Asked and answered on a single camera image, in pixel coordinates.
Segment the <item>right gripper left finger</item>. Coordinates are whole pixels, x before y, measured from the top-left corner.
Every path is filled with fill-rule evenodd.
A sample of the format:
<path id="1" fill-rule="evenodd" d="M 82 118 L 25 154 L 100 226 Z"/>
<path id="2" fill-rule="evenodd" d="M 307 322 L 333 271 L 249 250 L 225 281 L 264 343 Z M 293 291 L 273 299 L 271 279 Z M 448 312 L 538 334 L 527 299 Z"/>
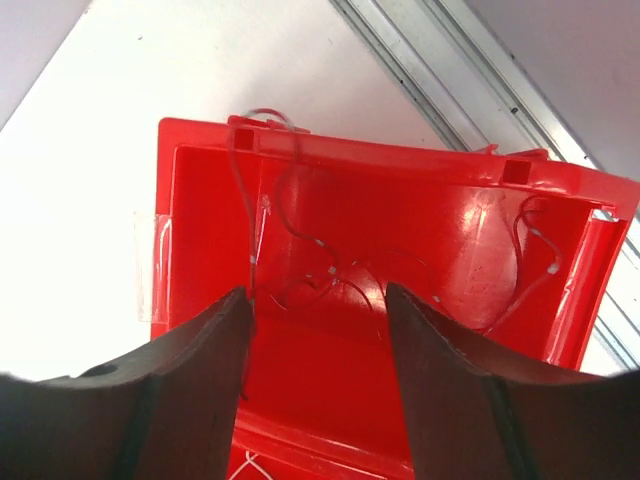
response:
<path id="1" fill-rule="evenodd" d="M 78 377 L 1 378 L 5 479 L 222 479 L 253 323 L 243 288 Z"/>

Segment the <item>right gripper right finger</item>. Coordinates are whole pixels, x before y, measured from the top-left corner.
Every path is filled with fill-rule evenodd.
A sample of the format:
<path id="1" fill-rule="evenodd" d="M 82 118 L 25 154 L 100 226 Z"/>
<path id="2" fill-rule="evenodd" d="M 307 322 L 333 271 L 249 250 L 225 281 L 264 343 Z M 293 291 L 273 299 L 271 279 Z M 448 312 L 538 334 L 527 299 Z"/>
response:
<path id="1" fill-rule="evenodd" d="M 639 375 L 537 361 L 387 287 L 395 371 L 418 479 L 635 479 Z"/>

